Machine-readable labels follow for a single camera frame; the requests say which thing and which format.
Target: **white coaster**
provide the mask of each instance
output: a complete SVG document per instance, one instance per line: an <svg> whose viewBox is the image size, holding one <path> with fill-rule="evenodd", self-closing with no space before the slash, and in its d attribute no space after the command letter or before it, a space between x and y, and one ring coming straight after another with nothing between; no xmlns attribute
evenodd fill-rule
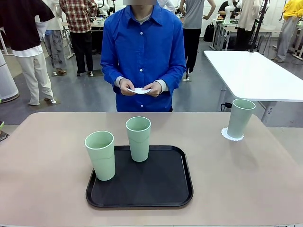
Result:
<svg viewBox="0 0 303 227"><path fill-rule="evenodd" d="M131 92L134 92L134 93L137 93L137 94L140 94L140 95L143 95L143 94L146 94L146 93L149 93L150 91L151 91L151 89L147 89L147 90L144 90L144 91L142 91L142 87L137 87L137 88L135 88L134 89L134 91L132 91L131 89L127 89L127 90L129 90L129 91L131 91Z"/></svg>
<svg viewBox="0 0 303 227"><path fill-rule="evenodd" d="M226 139L228 139L228 140L232 140L232 141L240 141L240 140L242 140L243 138L244 138L244 135L242 135L242 137L241 138L234 138L234 137L231 137L231 136L229 136L229 135L227 135L227 129L228 128L224 128L224 129L222 129L221 130L221 134L226 138Z"/></svg>

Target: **tray rim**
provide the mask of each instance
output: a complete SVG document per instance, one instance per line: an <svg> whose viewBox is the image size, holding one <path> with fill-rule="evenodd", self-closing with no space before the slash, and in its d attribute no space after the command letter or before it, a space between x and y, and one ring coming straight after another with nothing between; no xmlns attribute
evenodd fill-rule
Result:
<svg viewBox="0 0 303 227"><path fill-rule="evenodd" d="M172 146L172 145L150 145L149 149L152 149L152 147L160 147L160 149L158 150L167 150L168 148L174 149L176 152L180 153L182 156L182 162L183 162L183 168L185 171L185 178L186 178L186 183L187 183L187 188L188 188L188 197L186 198L186 200L184 200L183 202L179 203L178 205L171 205L171 206L161 206L161 205L134 205L134 206L129 206L129 205L106 205L106 206L99 206L98 204L94 203L93 200L91 199L91 192L92 192L92 188L93 185L95 183L96 180L96 174L95 174L95 170L92 170L92 173L90 175L89 178L89 183L88 186L86 188L85 191L85 197L86 200L88 202L89 205L96 207L96 208L177 208L177 207L183 207L185 205L187 205L193 198L194 196L194 188L193 188L193 184L192 184L192 180L190 177L190 171L188 168L188 163L187 163L187 157L186 154L184 153L184 151L176 146ZM116 150L117 148L127 148L129 147L129 145L116 145L114 150Z"/></svg>

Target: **person in gray shirt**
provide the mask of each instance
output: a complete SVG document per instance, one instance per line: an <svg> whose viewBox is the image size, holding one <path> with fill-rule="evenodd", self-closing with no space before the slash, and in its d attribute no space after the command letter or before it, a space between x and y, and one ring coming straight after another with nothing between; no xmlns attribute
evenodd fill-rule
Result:
<svg viewBox="0 0 303 227"><path fill-rule="evenodd" d="M212 6L208 15L203 16L204 0L181 0L179 10L184 16L183 36L186 62L186 77L183 81L189 81L189 74L194 70L201 34L202 19L208 20L213 14L216 4L214 0L207 0Z"/></svg>

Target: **cup rim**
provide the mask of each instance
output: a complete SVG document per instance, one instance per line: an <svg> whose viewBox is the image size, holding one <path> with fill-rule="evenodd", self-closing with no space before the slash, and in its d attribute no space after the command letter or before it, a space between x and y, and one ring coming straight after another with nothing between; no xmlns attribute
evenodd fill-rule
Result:
<svg viewBox="0 0 303 227"><path fill-rule="evenodd" d="M239 109L241 109L241 110L253 110L253 109L256 108L256 104L254 104L254 103L253 103L253 104L254 104L254 107L253 107L253 108L242 108L242 107L239 107L239 106L237 106L237 105L234 103L234 101L237 101L237 100L245 100L245 101L248 101L248 102L250 102L250 103L253 103L253 102L250 101L250 100L244 99L244 98L237 98L237 99L233 100L232 104L235 105L237 108L239 108Z"/></svg>
<svg viewBox="0 0 303 227"><path fill-rule="evenodd" d="M113 139L112 139L112 141L110 142L110 144L108 144L107 146L105 146L105 147L103 147L103 148L90 148L90 147L86 144L86 140L87 140L91 135L93 135L93 134L95 134L95 133L98 133L98 132L107 132L108 134L110 134L110 135L113 137ZM86 146L88 149L91 149L91 150L102 150L102 149L108 148L110 145L112 145L113 142L114 142L114 135L113 135L112 133L110 133L110 132L108 132L108 131L96 131L96 132L93 132L93 133L91 133L90 135L88 135L88 136L86 137L86 139L85 139L85 141L84 141L84 144L85 144L85 146Z"/></svg>
<svg viewBox="0 0 303 227"><path fill-rule="evenodd" d="M144 119L148 120L148 122L150 123L150 125L149 125L146 129L143 129L143 130L139 130L139 131L137 131L137 130L132 130L132 129L130 129L130 128L127 126L127 123L128 123L131 119L133 119L133 118L144 118ZM140 132L140 131L145 131L145 130L149 129L149 128L151 127L151 124L152 124L152 123L151 123L150 119L148 119L148 118L146 118L146 117L137 116L137 117L132 117L132 118L128 119L127 122L125 123L125 126L126 126L126 128L127 128L129 131Z"/></svg>

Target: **person in plaid shirt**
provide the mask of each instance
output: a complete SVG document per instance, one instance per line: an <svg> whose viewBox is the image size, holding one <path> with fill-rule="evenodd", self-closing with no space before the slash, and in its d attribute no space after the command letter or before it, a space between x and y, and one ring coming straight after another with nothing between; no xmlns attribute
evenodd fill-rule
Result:
<svg viewBox="0 0 303 227"><path fill-rule="evenodd" d="M93 56L91 44L91 25L89 17L97 15L97 4L94 0L59 0L60 7L66 14L71 43L75 51L78 66L77 76L85 72L84 55L86 57L87 74L93 74Z"/></svg>

